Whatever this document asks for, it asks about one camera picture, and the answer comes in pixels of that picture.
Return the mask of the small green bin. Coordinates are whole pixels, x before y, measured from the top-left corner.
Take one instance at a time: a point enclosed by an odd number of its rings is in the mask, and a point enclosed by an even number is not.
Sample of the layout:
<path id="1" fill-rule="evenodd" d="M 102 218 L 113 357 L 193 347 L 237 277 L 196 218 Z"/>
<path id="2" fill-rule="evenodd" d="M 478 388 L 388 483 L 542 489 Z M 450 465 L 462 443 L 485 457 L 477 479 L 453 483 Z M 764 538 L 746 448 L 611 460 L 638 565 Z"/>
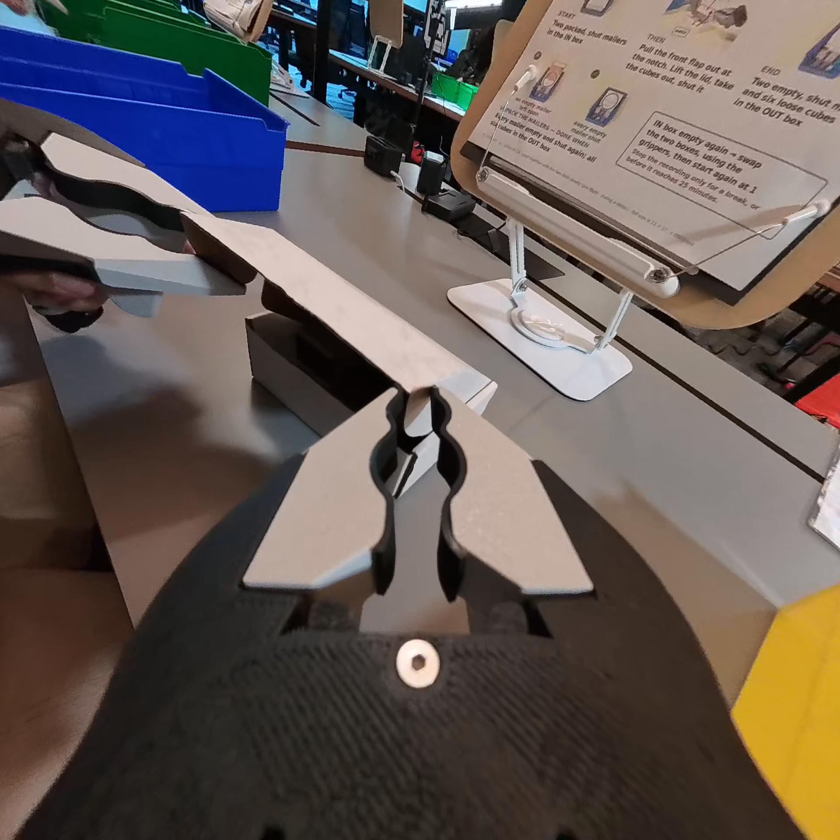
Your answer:
<path id="1" fill-rule="evenodd" d="M 478 87 L 437 70 L 432 76 L 431 92 L 434 97 L 466 111 Z"/>

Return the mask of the black charger cube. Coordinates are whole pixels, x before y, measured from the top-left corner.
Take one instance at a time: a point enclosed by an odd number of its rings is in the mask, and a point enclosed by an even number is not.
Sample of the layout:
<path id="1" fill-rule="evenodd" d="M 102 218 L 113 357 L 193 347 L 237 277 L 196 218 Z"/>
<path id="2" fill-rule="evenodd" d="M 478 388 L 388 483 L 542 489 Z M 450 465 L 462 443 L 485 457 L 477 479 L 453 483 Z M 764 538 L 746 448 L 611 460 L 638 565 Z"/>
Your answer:
<path id="1" fill-rule="evenodd" d="M 364 147 L 364 167 L 385 178 L 395 178 L 403 163 L 403 149 L 389 141 L 369 134 Z"/>

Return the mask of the white cardboard mailer box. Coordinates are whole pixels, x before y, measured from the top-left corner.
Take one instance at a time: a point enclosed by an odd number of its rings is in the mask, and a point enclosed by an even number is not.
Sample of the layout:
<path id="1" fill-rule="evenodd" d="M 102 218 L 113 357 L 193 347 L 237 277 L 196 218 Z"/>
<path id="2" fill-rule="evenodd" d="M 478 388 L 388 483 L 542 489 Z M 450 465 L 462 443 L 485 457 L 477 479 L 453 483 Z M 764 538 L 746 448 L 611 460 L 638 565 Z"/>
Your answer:
<path id="1" fill-rule="evenodd" d="M 264 311 L 245 321 L 253 379 L 325 436 L 397 386 L 406 434 L 389 487 L 404 495 L 437 460 L 428 391 L 444 387 L 483 414 L 497 383 L 292 244 L 276 230 L 181 212 L 185 234 L 235 280 L 261 276 Z"/>

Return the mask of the black power adapter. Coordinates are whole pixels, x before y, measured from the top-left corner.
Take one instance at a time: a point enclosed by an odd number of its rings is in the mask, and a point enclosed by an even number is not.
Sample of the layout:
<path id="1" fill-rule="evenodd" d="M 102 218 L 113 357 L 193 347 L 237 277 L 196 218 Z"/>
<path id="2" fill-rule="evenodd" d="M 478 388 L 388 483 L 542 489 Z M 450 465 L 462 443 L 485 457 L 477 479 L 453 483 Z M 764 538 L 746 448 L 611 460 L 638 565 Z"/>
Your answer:
<path id="1" fill-rule="evenodd" d="M 442 152 L 425 150 L 416 179 L 416 191 L 424 197 L 437 196 L 443 191 L 448 157 Z"/>

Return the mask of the grey desk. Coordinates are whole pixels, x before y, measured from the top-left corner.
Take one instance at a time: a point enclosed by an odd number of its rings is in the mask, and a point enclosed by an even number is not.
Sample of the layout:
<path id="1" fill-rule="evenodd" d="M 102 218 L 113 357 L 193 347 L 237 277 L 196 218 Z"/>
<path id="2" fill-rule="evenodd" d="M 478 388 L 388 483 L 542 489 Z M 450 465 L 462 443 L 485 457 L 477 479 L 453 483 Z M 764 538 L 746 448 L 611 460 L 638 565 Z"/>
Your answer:
<path id="1" fill-rule="evenodd" d="M 776 609 L 838 582 L 806 521 L 835 433 L 644 311 L 633 369 L 591 402 L 555 392 L 455 310 L 501 261 L 422 213 L 360 158 L 286 153 L 280 210 L 231 218 L 295 246 L 494 380 L 485 416 L 544 461 L 659 575 L 724 695 L 737 698 Z M 251 378 L 243 297 L 167 296 L 151 319 L 33 327 L 123 600 L 137 623 L 193 546 L 315 436 Z"/>

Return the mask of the yellow plastic bin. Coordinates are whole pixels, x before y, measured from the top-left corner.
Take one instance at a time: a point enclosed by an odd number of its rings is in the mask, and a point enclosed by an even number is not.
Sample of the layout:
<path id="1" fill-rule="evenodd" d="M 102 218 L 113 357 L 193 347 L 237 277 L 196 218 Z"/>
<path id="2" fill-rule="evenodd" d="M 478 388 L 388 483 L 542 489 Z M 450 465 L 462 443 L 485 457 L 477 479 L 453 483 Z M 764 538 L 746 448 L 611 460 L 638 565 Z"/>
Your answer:
<path id="1" fill-rule="evenodd" d="M 779 610 L 732 715 L 803 834 L 838 839 L 838 585 Z"/>

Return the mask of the blue plastic bin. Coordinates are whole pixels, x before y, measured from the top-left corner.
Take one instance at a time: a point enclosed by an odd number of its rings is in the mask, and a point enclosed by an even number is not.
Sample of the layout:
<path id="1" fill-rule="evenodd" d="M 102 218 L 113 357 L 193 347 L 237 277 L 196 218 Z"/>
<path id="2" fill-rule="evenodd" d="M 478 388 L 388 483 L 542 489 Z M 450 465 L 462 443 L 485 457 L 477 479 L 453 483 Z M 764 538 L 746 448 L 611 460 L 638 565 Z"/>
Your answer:
<path id="1" fill-rule="evenodd" d="M 211 70 L 2 27 L 2 99 L 141 161 L 213 213 L 279 208 L 288 121 Z"/>

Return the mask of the printed instruction sheet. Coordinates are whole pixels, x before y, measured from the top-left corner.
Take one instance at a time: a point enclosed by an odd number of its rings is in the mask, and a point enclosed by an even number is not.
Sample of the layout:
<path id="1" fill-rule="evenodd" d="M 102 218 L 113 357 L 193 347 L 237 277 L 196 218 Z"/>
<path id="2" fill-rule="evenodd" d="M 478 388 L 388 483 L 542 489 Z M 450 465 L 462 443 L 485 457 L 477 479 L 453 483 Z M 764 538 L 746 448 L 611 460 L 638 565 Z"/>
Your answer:
<path id="1" fill-rule="evenodd" d="M 741 299 L 839 190 L 839 3 L 552 2 L 465 152 Z"/>

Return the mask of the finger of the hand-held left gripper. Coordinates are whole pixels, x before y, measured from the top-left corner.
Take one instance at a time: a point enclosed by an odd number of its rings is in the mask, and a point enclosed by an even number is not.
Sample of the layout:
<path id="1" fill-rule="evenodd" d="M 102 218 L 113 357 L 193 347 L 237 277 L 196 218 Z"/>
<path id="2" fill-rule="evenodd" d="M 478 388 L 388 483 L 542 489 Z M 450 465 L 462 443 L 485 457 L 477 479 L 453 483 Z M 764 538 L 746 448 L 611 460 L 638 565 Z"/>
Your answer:
<path id="1" fill-rule="evenodd" d="M 232 281 L 194 255 L 90 224 L 40 196 L 2 201 L 2 267 L 58 270 L 111 289 L 230 296 Z"/>
<path id="2" fill-rule="evenodd" d="M 183 213 L 198 214 L 193 199 L 141 165 L 57 133 L 39 149 L 58 193 L 75 204 L 135 216 L 176 232 L 183 230 Z"/>

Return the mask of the person's left hand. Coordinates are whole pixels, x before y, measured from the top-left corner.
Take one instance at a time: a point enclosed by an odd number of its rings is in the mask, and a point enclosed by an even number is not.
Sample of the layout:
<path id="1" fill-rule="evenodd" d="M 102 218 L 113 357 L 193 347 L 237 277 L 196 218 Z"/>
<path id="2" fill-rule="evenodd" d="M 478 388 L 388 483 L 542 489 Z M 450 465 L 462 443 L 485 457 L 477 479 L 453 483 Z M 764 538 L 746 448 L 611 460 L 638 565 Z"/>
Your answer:
<path id="1" fill-rule="evenodd" d="M 94 312 L 109 298 L 97 282 L 60 271 L 16 270 L 1 280 L 19 290 L 30 306 L 51 312 Z"/>

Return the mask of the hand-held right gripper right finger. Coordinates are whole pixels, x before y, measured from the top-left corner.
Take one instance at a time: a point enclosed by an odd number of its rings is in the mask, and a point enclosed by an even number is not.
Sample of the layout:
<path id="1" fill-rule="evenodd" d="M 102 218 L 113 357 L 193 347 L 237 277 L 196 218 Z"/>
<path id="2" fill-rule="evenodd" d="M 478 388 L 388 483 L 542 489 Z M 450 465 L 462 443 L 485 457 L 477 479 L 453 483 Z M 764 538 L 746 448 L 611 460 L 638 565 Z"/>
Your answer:
<path id="1" fill-rule="evenodd" d="M 437 576 L 446 598 L 527 602 L 594 585 L 530 456 L 452 392 L 430 392 L 440 513 Z"/>

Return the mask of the green plastic bin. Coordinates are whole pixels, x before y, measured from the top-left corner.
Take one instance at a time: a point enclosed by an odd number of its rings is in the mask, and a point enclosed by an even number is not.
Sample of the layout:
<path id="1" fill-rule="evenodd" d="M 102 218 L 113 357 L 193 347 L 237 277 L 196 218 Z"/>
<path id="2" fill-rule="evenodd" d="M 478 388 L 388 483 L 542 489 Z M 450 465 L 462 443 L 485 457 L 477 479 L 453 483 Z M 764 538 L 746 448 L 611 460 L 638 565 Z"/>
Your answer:
<path id="1" fill-rule="evenodd" d="M 177 2 L 61 4 L 65 12 L 48 2 L 36 2 L 36 8 L 62 37 L 175 61 L 197 76 L 212 70 L 258 102 L 270 103 L 269 51 L 212 27 L 204 17 L 184 10 Z"/>

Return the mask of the person's beige pants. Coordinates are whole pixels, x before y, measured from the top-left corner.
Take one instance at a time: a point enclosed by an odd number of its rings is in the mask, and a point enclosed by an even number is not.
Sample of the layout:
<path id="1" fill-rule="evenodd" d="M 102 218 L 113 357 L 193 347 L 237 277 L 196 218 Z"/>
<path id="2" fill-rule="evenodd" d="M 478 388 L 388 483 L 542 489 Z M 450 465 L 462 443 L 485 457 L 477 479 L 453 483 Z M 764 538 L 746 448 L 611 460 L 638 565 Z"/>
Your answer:
<path id="1" fill-rule="evenodd" d="M 2 315 L 1 836 L 89 728 L 132 632 L 26 308 Z"/>

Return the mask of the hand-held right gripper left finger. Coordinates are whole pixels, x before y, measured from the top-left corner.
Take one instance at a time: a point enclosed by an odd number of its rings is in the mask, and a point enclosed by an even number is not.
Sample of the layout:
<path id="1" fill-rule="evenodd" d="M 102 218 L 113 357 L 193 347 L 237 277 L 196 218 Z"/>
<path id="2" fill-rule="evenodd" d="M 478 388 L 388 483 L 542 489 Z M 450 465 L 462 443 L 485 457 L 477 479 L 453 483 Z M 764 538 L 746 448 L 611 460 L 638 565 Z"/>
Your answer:
<path id="1" fill-rule="evenodd" d="M 392 387 L 303 456 L 245 572 L 250 590 L 383 595 L 396 565 L 394 498 L 403 390 Z"/>

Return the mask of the laminated paper sheet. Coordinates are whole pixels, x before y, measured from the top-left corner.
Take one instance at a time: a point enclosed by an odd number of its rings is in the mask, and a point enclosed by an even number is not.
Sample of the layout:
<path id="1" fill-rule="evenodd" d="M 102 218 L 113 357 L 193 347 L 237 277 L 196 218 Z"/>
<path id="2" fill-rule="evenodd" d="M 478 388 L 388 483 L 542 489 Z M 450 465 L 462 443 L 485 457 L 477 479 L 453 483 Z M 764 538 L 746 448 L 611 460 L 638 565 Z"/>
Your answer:
<path id="1" fill-rule="evenodd" d="M 839 448 L 833 456 L 807 524 L 839 551 Z"/>

